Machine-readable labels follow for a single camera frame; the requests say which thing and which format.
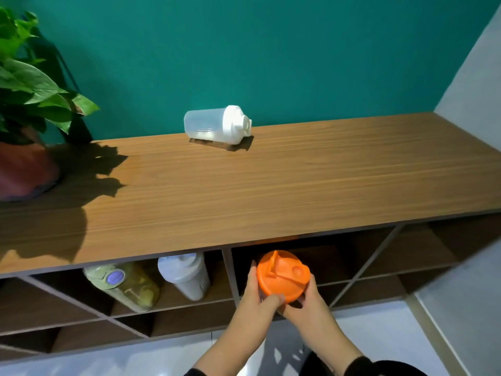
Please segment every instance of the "person's right hand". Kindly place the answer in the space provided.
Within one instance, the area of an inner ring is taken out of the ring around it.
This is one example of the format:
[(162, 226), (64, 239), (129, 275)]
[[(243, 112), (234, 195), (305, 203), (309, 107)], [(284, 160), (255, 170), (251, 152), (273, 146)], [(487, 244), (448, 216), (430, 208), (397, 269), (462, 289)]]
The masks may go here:
[(303, 308), (284, 305), (279, 313), (299, 330), (305, 344), (310, 347), (329, 368), (344, 374), (356, 358), (363, 356), (358, 348), (343, 334), (329, 306), (320, 296), (315, 276), (312, 274), (304, 298)]

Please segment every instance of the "hand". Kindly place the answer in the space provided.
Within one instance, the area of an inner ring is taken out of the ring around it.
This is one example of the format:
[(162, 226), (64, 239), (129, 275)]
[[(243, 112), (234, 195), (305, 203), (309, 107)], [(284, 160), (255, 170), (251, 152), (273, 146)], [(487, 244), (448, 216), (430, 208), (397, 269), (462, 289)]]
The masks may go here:
[(207, 376), (235, 376), (265, 340), (273, 315), (284, 297), (272, 294), (261, 301), (253, 261), (238, 308), (221, 338), (195, 364)]
[(311, 275), (305, 296), (299, 302), (303, 308), (285, 305), (279, 309), (279, 313), (296, 326), (305, 344), (331, 370), (336, 374), (344, 374), (353, 360), (363, 354), (339, 328), (329, 306), (318, 292), (314, 275)]

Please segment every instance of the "purple cap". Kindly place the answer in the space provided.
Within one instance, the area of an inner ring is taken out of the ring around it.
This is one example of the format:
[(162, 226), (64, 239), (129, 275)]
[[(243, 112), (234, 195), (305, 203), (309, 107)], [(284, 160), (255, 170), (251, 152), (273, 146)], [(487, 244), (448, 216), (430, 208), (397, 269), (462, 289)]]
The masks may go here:
[(125, 275), (124, 272), (121, 270), (116, 270), (111, 272), (108, 277), (106, 277), (106, 282), (110, 285), (116, 285), (124, 279)]

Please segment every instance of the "flower pot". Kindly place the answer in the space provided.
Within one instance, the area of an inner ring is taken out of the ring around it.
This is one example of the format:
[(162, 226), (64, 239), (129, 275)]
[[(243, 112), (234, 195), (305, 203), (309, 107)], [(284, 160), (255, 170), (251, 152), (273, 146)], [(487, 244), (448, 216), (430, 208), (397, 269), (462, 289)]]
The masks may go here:
[(0, 142), (0, 201), (30, 199), (55, 185), (59, 167), (39, 143)]

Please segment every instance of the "person's left hand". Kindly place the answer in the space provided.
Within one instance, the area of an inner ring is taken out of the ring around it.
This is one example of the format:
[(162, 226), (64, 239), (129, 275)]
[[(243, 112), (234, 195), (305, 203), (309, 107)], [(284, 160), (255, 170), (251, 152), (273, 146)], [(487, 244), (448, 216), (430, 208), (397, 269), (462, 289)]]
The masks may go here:
[(243, 297), (228, 328), (195, 367), (207, 376), (235, 375), (265, 340), (273, 315), (284, 296), (272, 294), (261, 301), (256, 264), (253, 261)]

